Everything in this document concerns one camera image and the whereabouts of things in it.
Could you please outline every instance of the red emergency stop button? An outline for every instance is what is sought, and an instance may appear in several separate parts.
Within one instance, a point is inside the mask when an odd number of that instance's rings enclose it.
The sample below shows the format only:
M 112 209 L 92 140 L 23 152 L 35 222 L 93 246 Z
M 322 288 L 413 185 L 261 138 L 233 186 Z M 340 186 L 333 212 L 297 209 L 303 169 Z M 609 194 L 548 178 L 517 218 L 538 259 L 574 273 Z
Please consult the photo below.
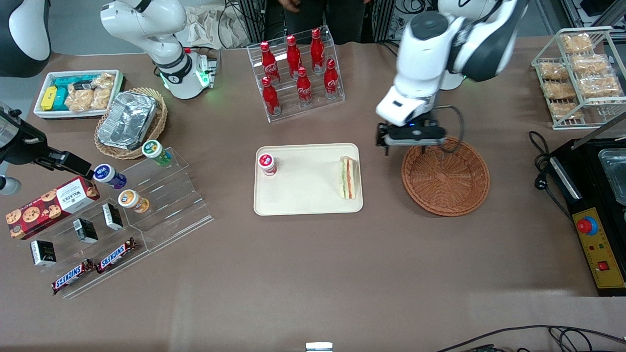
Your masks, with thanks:
M 580 232 L 588 234 L 590 236 L 598 233 L 598 223 L 593 217 L 590 216 L 585 216 L 584 218 L 578 220 L 578 222 L 576 222 L 576 228 Z
M 608 263 L 607 262 L 598 262 L 598 270 L 599 271 L 609 270 Z

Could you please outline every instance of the person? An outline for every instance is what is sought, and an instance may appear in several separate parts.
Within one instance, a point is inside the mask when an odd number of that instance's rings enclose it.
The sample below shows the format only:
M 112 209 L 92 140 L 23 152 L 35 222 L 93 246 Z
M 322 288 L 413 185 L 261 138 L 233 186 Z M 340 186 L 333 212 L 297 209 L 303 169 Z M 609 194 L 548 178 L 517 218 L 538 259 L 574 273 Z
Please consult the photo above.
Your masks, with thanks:
M 335 44 L 361 41 L 365 4 L 371 0 L 278 0 L 286 10 L 289 33 L 307 31 L 322 25 L 322 15 Z

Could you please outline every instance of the yellow control panel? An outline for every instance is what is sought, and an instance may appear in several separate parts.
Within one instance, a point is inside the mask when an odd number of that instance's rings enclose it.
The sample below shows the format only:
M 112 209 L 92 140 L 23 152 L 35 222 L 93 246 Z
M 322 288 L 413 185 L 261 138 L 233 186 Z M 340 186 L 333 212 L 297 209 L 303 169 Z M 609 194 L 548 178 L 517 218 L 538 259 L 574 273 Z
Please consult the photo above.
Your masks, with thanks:
M 595 208 L 573 214 L 576 231 L 598 288 L 626 287 Z

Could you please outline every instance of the table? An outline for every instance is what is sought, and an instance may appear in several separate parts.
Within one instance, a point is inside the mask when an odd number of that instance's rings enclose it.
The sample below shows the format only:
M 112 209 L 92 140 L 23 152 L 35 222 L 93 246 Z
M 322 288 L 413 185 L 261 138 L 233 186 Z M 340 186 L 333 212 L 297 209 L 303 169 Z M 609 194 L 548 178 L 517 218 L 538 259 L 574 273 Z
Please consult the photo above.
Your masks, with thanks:
M 499 77 L 441 95 L 466 117 L 466 141 L 484 157 L 491 190 L 473 213 L 442 218 L 407 195 L 406 148 L 374 146 L 374 108 L 395 75 L 375 44 L 339 46 L 347 101 L 268 124 L 245 51 L 223 54 L 216 87 L 173 98 L 147 55 L 55 55 L 47 70 L 119 69 L 128 88 L 149 86 L 170 111 L 162 135 L 190 163 L 215 220 L 72 300 L 52 297 L 28 241 L 0 236 L 0 346 L 8 351 L 436 351 L 506 326 L 568 324 L 623 336 L 625 298 L 598 298 L 577 236 L 533 187 L 537 151 L 585 132 L 552 131 L 530 61 L 548 38 L 518 40 Z M 100 154 L 97 120 L 29 122 L 50 145 L 118 170 L 133 162 Z M 441 124 L 457 133 L 453 114 Z M 260 217 L 252 210 L 254 155 L 264 145 L 355 143 L 364 207 L 355 214 Z M 10 166 L 24 187 L 7 212 L 70 174 Z M 485 342 L 547 349 L 544 330 Z M 606 343 L 595 348 L 616 349 Z

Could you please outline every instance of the round wicker basket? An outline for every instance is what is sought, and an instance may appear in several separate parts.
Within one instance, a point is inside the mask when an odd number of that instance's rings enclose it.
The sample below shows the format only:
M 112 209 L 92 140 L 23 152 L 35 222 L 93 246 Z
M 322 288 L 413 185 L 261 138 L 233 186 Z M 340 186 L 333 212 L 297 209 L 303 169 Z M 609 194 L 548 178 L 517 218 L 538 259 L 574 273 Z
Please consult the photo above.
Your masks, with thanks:
M 459 142 L 448 137 L 445 149 Z M 474 211 L 487 198 L 489 170 L 478 152 L 461 142 L 454 153 L 437 146 L 411 147 L 402 162 L 402 181 L 415 203 L 442 216 L 461 216 Z
M 148 133 L 146 133 L 146 137 L 144 139 L 157 139 L 163 129 L 165 129 L 165 122 L 167 121 L 167 106 L 165 106 L 165 100 L 163 99 L 163 96 L 161 96 L 159 92 L 151 88 L 133 88 L 129 91 L 149 95 L 156 99 L 156 102 L 158 104 L 156 108 L 156 115 L 152 120 L 150 128 L 148 129 Z M 98 150 L 105 155 L 121 160 L 131 160 L 142 156 L 141 148 L 138 148 L 136 150 L 125 150 L 121 148 L 109 147 L 100 143 L 100 141 L 98 140 L 98 129 L 100 129 L 100 126 L 102 126 L 102 123 L 106 120 L 106 117 L 108 115 L 109 111 L 107 110 L 102 118 L 100 118 L 98 126 L 96 127 L 96 133 L 93 137 L 96 141 L 96 147 L 98 147 Z

